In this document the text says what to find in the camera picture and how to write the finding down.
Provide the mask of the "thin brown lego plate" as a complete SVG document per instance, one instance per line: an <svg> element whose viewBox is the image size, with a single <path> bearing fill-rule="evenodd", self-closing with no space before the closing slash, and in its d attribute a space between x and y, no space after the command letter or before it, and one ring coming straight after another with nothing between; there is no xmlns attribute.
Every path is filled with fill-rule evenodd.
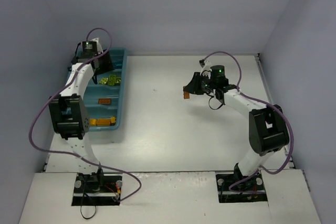
<svg viewBox="0 0 336 224"><path fill-rule="evenodd" d="M186 100L186 99L189 99L190 98L190 94L186 91L183 92L183 99Z"/></svg>

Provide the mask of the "long green lego brick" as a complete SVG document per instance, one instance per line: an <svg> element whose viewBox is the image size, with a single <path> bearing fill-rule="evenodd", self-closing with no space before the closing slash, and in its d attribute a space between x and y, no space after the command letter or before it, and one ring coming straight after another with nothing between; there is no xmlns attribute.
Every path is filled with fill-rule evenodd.
<svg viewBox="0 0 336 224"><path fill-rule="evenodd" d="M114 86L115 85L115 79L116 79L116 75L114 75L114 74L109 75L108 86Z"/></svg>

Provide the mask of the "orange brown lego brick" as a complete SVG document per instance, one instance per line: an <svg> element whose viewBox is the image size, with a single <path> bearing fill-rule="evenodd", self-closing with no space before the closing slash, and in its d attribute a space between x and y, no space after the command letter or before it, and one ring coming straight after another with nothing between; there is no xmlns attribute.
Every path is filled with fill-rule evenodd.
<svg viewBox="0 0 336 224"><path fill-rule="evenodd" d="M98 99L98 103L102 105L108 105L111 104L111 99L110 98L100 98Z"/></svg>

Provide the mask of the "yellow smiley face lego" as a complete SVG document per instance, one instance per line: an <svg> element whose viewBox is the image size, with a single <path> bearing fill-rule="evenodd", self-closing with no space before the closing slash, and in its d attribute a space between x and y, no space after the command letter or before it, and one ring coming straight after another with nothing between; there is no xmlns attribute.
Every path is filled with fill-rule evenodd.
<svg viewBox="0 0 336 224"><path fill-rule="evenodd" d="M115 116L112 116L111 118L110 118L110 125L115 125L116 124L116 117Z"/></svg>

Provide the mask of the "long yellow lego brick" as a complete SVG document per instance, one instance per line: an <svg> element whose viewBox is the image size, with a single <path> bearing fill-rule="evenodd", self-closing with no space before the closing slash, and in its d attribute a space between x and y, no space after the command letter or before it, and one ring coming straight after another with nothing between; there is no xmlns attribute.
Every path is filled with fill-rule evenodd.
<svg viewBox="0 0 336 224"><path fill-rule="evenodd" d="M96 126L110 126L110 125L111 125L111 119L109 118L97 119Z"/></svg>

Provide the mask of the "yellow striped lego piece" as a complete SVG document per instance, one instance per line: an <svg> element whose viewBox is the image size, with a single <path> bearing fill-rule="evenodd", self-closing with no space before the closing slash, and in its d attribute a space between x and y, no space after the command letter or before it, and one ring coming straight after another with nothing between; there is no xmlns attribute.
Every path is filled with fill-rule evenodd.
<svg viewBox="0 0 336 224"><path fill-rule="evenodd" d="M97 126L97 119L90 119L90 126Z"/></svg>

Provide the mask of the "green blue green lego stack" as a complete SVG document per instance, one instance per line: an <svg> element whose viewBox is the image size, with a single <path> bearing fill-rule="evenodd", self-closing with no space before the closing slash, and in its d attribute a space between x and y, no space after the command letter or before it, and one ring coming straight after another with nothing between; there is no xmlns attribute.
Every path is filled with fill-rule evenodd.
<svg viewBox="0 0 336 224"><path fill-rule="evenodd" d="M109 81L109 78L102 78L100 81L99 81L99 84L107 84Z"/></svg>

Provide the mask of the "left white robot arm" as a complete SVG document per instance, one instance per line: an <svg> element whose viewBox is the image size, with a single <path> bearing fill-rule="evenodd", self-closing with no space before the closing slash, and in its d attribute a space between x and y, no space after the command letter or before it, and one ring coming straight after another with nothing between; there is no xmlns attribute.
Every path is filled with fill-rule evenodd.
<svg viewBox="0 0 336 224"><path fill-rule="evenodd" d="M90 116L83 101L90 80L97 83L97 75L106 72L107 63L103 60L87 60L104 51L100 39L94 38L81 43L80 56L71 61L66 88L49 104L49 112L55 133L70 146L78 164L78 179L82 183L103 184L103 171L97 160L87 132L90 129Z"/></svg>

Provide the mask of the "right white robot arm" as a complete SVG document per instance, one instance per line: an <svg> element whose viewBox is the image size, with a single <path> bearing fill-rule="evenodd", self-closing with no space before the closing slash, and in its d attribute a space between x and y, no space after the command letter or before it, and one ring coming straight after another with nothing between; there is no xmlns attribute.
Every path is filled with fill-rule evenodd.
<svg viewBox="0 0 336 224"><path fill-rule="evenodd" d="M243 94L238 85L229 83L222 65L195 72L183 92L185 98L190 94L205 94L248 119L249 149L234 167L236 180L246 180L256 174L272 154L291 143L292 129L281 107Z"/></svg>

